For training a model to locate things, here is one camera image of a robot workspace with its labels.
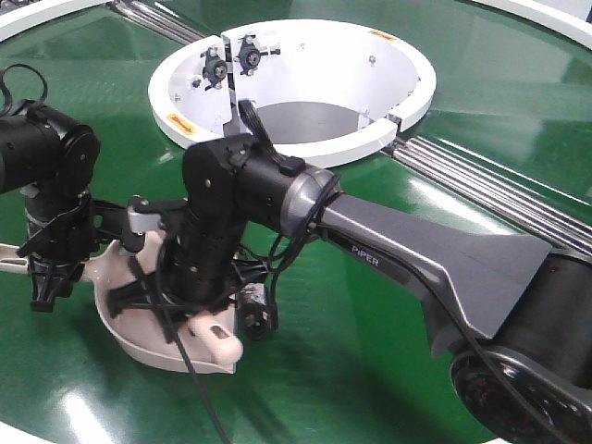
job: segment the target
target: black cylindrical joint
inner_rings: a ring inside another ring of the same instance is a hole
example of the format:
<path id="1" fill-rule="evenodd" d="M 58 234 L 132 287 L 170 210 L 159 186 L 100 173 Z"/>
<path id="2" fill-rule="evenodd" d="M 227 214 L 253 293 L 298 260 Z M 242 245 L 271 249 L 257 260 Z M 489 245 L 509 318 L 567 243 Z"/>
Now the black cylindrical joint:
<path id="1" fill-rule="evenodd" d="M 574 442 L 592 442 L 592 262 L 552 253 L 484 353 L 524 399 Z M 471 351 L 457 353 L 451 377 L 481 423 L 518 444 L 559 441 L 517 404 Z"/>
<path id="2" fill-rule="evenodd" d="M 281 232 L 282 204 L 295 179 L 280 174 L 267 155 L 256 153 L 237 174 L 237 206 L 253 222 Z"/>
<path id="3" fill-rule="evenodd" d="M 168 288 L 178 298 L 217 312 L 228 306 L 223 296 L 236 290 L 226 289 L 226 284 L 246 219 L 237 215 L 228 223 L 209 222 L 186 209 L 166 275 Z"/>
<path id="4" fill-rule="evenodd" d="M 51 178 L 61 162 L 60 148 L 49 125 L 24 116 L 0 119 L 0 193 Z"/>
<path id="5" fill-rule="evenodd" d="M 592 319 L 592 265 L 551 254 L 495 342 L 528 356 L 577 387 L 592 389 L 589 319 Z"/>

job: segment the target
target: green floor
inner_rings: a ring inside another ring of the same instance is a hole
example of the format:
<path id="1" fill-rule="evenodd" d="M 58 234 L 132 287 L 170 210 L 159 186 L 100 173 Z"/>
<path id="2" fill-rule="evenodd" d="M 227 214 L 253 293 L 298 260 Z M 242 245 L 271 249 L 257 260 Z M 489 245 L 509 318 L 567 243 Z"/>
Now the green floor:
<path id="1" fill-rule="evenodd" d="M 592 54 L 585 48 L 452 0 L 166 5 L 212 33 L 307 17 L 400 36 L 438 74 L 433 106 L 415 132 L 477 150 L 592 223 Z M 94 128 L 103 148 L 92 192 L 125 203 L 132 194 L 184 195 L 182 151 L 154 124 L 146 96 L 152 71 L 177 48 L 97 7 L 1 43 L 0 64 L 37 67 L 50 84 L 48 103 Z M 37 93 L 24 78 L 12 81 L 22 94 Z M 336 169 L 346 191 L 365 199 L 457 228 L 511 229 L 382 154 Z M 21 196 L 13 191 L 0 205 L 0 241 L 21 243 Z M 250 227 L 247 238 L 263 250 L 272 236 Z M 103 327 L 90 285 L 80 284 L 53 314 L 32 313 L 30 292 L 27 278 L 0 276 L 0 420 L 59 444 L 92 442 L 82 418 L 95 418 L 112 444 L 218 442 L 190 379 L 132 361 Z M 232 442 L 493 438 L 457 401 L 449 358 L 429 357 L 419 304 L 395 284 L 318 242 L 282 278 L 279 298 L 279 332 L 245 341 L 236 375 L 203 377 Z"/>

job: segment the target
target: black cable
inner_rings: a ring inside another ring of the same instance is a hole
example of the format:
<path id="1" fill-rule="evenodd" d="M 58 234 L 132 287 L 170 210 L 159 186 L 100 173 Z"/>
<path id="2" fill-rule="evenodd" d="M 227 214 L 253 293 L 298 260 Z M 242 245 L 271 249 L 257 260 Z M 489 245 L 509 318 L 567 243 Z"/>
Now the black cable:
<path id="1" fill-rule="evenodd" d="M 43 102 L 45 102 L 45 99 L 47 98 L 47 80 L 42 75 L 42 73 L 39 72 L 34 67 L 32 67 L 30 65 L 26 65 L 24 63 L 15 63 L 14 65 L 9 65 L 3 69 L 0 69 L 0 91 L 4 95 L 4 105 L 2 106 L 2 109 L 0 109 L 0 117 L 3 117 L 6 114 L 8 114 L 8 112 L 10 111 L 10 108 L 12 107 L 12 93 L 10 92 L 10 90 L 8 89 L 8 87 L 6 86 L 6 84 L 4 82 L 5 74 L 12 68 L 28 69 L 29 71 L 32 71 L 35 74 L 37 74 L 39 79 L 41 79 L 41 82 L 43 84 L 43 92 L 42 92 L 41 96 L 39 97 L 39 99 L 37 99 L 34 102 L 34 104 L 29 107 L 29 112 L 27 113 L 27 115 L 29 115 L 29 114 L 32 115 L 37 110 L 37 108 L 39 106 L 41 106 L 43 104 Z"/>
<path id="2" fill-rule="evenodd" d="M 330 227 L 324 227 L 322 225 L 319 225 L 319 227 L 330 229 Z M 343 236 L 344 238 L 349 239 L 349 237 L 343 233 L 340 233 L 340 236 Z M 520 408 L 523 409 L 523 411 L 525 413 L 530 415 L 531 418 L 534 419 L 535 422 L 538 423 L 539 426 L 543 427 L 553 437 L 555 437 L 556 439 L 561 441 L 563 444 L 581 444 L 581 443 L 577 443 L 573 439 L 569 438 L 565 433 L 563 433 L 563 431 L 561 431 L 555 425 L 550 424 L 545 419 L 545 416 L 543 416 L 543 414 L 541 414 L 537 409 L 535 409 L 532 406 L 532 404 L 524 398 L 523 394 L 520 393 L 520 391 L 518 391 L 518 389 L 516 389 L 510 381 L 508 381 L 508 379 L 502 373 L 500 368 L 489 358 L 489 356 L 487 356 L 485 354 L 483 347 L 475 339 L 475 337 L 473 336 L 473 334 L 469 330 L 469 328 L 464 324 L 464 322 L 462 320 L 460 320 L 458 318 L 455 310 L 453 308 L 449 307 L 449 305 L 445 302 L 444 298 L 439 294 L 438 290 L 436 288 L 434 288 L 432 283 L 421 272 L 421 270 L 419 270 L 415 265 L 406 261 L 405 259 L 403 259 L 399 256 L 394 256 L 391 252 L 382 251 L 381 249 L 376 248 L 374 246 L 372 246 L 371 248 L 383 253 L 384 255 L 386 255 L 389 258 L 392 258 L 397 263 L 399 263 L 403 268 L 405 268 L 407 271 L 409 271 L 417 280 L 419 280 L 419 282 L 425 287 L 425 289 L 429 292 L 429 294 L 436 299 L 438 304 L 442 307 L 442 309 L 444 310 L 446 315 L 452 321 L 452 324 L 454 324 L 454 326 L 456 328 L 458 328 L 461 335 L 467 341 L 469 347 L 476 354 L 476 356 L 481 360 L 481 362 L 485 365 L 487 370 L 489 372 L 491 372 L 491 374 L 501 384 L 502 388 L 504 390 L 506 390 L 506 392 L 520 406 Z"/>

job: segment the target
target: white plastic mount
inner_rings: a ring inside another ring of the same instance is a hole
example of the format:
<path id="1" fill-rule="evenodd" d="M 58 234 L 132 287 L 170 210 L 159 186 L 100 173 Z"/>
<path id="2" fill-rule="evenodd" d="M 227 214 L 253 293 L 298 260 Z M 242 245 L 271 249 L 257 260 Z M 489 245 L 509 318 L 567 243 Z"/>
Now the white plastic mount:
<path id="1" fill-rule="evenodd" d="M 155 231 L 146 233 L 146 243 L 137 255 L 146 274 L 154 271 L 161 237 Z M 27 273 L 27 259 L 16 255 L 18 247 L 0 244 L 0 271 Z M 112 318 L 107 309 L 107 294 L 129 284 L 135 277 L 128 267 L 129 257 L 112 242 L 100 256 L 91 258 L 84 267 L 83 280 L 94 284 L 94 299 L 101 320 L 123 350 L 132 358 L 152 367 L 187 372 L 177 345 L 167 343 L 163 329 L 150 310 L 124 310 Z M 229 373 L 242 356 L 242 344 L 234 335 L 235 310 L 230 306 L 218 314 L 201 312 L 179 329 L 179 338 L 198 373 Z"/>
<path id="2" fill-rule="evenodd" d="M 267 53 L 248 74 L 238 58 L 247 36 Z M 228 79 L 217 89 L 203 77 L 205 54 L 212 48 L 226 58 L 232 89 Z M 183 148 L 227 135 L 224 124 L 241 99 L 258 108 L 287 103 L 347 108 L 360 115 L 358 130 L 319 142 L 276 145 L 283 154 L 333 167 L 380 150 L 414 125 L 427 112 L 435 89 L 429 61 L 390 34 L 350 23 L 294 19 L 242 26 L 181 48 L 156 69 L 148 95 L 156 123 Z"/>

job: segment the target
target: silver rail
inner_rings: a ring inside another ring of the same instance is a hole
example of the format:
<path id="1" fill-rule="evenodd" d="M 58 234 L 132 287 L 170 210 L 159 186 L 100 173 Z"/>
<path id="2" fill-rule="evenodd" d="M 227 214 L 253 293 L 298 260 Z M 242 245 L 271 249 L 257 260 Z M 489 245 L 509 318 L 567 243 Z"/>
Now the silver rail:
<path id="1" fill-rule="evenodd" d="M 207 37 L 165 12 L 137 0 L 116 0 L 109 5 L 127 19 L 181 44 L 197 42 Z"/>
<path id="2" fill-rule="evenodd" d="M 396 160 L 487 210 L 552 243 L 592 255 L 592 227 L 533 197 L 523 185 L 421 137 L 392 148 Z"/>

